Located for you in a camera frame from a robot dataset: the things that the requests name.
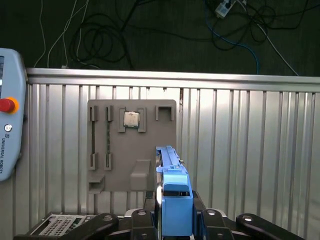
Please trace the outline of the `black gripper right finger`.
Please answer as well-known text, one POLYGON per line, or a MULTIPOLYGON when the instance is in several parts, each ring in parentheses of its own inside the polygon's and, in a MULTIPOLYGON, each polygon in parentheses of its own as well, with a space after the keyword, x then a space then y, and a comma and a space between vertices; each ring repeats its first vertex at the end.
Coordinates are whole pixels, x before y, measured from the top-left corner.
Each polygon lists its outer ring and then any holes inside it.
POLYGON ((196 240, 302 240, 303 238, 252 213, 230 219, 222 210, 207 208, 193 191, 193 236, 196 240))

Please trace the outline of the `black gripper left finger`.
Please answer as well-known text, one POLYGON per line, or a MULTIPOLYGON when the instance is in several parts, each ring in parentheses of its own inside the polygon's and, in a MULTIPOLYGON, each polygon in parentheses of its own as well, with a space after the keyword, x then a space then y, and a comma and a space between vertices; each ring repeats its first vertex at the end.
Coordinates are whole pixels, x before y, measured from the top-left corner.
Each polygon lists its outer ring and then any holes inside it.
POLYGON ((27 233, 15 240, 156 240, 153 213, 137 208, 129 216, 113 213, 74 214, 49 212, 27 233))

